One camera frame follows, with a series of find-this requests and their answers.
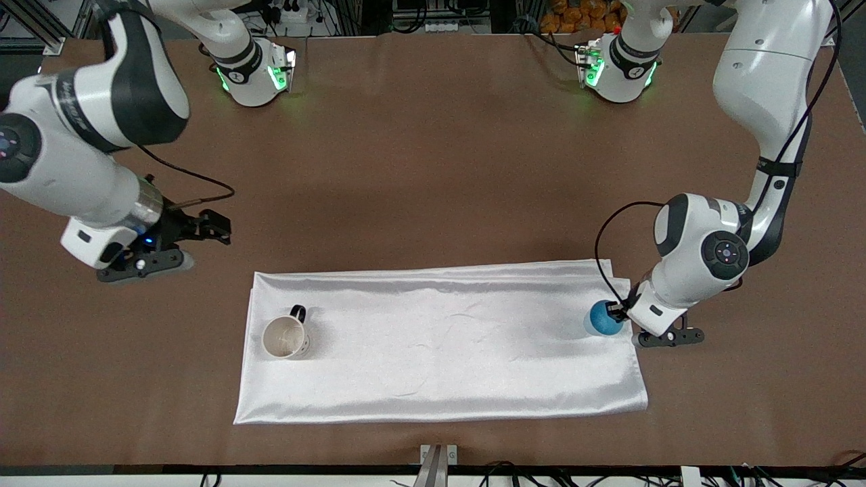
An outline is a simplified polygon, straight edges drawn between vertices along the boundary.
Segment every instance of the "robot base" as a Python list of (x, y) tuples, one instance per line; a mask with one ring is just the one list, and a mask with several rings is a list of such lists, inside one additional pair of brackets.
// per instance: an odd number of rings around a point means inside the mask
[(607, 101), (628, 103), (635, 100), (652, 83), (652, 75), (658, 66), (653, 62), (651, 68), (635, 68), (634, 77), (627, 77), (613, 64), (611, 44), (617, 36), (605, 34), (599, 39), (589, 41), (578, 47), (574, 53), (578, 67), (580, 87), (589, 88)]
[(245, 107), (260, 107), (279, 93), (291, 91), (294, 75), (294, 49), (286, 49), (264, 38), (255, 39), (255, 43), (262, 49), (263, 59), (244, 83), (235, 83), (232, 73), (223, 75), (219, 68), (216, 69), (223, 82), (223, 89)]

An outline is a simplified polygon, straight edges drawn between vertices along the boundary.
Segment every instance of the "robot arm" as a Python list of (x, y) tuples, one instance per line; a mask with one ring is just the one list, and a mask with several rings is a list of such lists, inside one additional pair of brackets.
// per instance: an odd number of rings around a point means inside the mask
[(232, 98), (259, 107), (289, 88), (294, 51), (254, 39), (230, 9), (249, 0), (147, 0), (153, 11), (189, 30), (207, 48)]
[[(609, 308), (609, 314), (627, 316), (661, 336), (689, 308), (735, 285), (749, 266), (763, 262), (779, 247), (808, 139), (810, 124), (797, 126), (807, 107), (811, 66), (832, 15), (829, 1), (734, 4), (739, 20), (713, 88), (721, 108), (759, 143), (752, 191), (744, 204), (694, 194), (673, 197), (656, 216), (655, 242), (662, 261), (631, 291), (624, 309)], [(615, 101), (637, 97), (643, 90), (640, 80), (617, 85), (617, 71), (602, 73), (611, 75), (616, 89), (596, 87), (599, 94), (623, 94)], [(598, 84), (605, 80), (599, 78)]]
[(606, 34), (578, 52), (580, 80), (608, 101), (635, 100), (652, 82), (659, 53), (674, 28), (665, 7), (700, 4), (702, 0), (643, 0), (623, 2), (629, 16), (619, 34)]
[(218, 238), (227, 244), (228, 219), (211, 211), (187, 217), (150, 180), (109, 155), (135, 144), (174, 141), (189, 117), (186, 95), (144, 5), (106, 0), (100, 13), (117, 45), (109, 59), (30, 76), (12, 88), (0, 114), (0, 188), (70, 216), (61, 244), (100, 269), (104, 280), (130, 276), (130, 266), (144, 255), (148, 263), (162, 256), (167, 262), (153, 270), (139, 264), (132, 275), (189, 266), (175, 243)]

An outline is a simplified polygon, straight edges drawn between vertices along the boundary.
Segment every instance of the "mug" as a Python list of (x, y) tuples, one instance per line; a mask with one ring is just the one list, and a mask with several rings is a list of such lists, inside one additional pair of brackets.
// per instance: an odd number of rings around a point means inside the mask
[(286, 316), (277, 316), (265, 327), (262, 346), (277, 359), (296, 360), (310, 349), (310, 337), (304, 328), (307, 309), (295, 304)]

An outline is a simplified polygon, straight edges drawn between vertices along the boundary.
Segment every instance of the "white satin cloth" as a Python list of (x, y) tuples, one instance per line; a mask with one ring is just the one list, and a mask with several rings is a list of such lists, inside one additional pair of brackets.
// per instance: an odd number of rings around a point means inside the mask
[[(611, 265), (603, 261), (610, 276)], [(611, 279), (621, 295), (627, 279)], [(589, 334), (612, 298), (594, 261), (255, 273), (235, 424), (532, 419), (643, 410), (631, 329)], [(307, 307), (311, 349), (282, 360), (262, 332)]]

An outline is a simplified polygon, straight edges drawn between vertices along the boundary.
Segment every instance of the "table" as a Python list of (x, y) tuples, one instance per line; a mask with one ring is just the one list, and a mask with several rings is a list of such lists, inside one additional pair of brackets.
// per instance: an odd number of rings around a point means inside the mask
[[(230, 182), (233, 244), (186, 243), (185, 274), (95, 281), (58, 244), (65, 218), (0, 195), (3, 464), (827, 464), (866, 447), (866, 137), (837, 72), (773, 259), (689, 312), (707, 340), (639, 352), (649, 410), (588, 419), (233, 426), (253, 271), (405, 269), (588, 258), (637, 199), (745, 199), (757, 143), (715, 104), (722, 35), (674, 35), (654, 86), (612, 105), (533, 38), (294, 41), (295, 92), (237, 106), (194, 42), (169, 42), (189, 127), (153, 151)], [(70, 41), (46, 70), (96, 62)], [(823, 73), (823, 52), (816, 72)], [(169, 198), (219, 191), (138, 151)], [(637, 279), (654, 212), (609, 227)]]

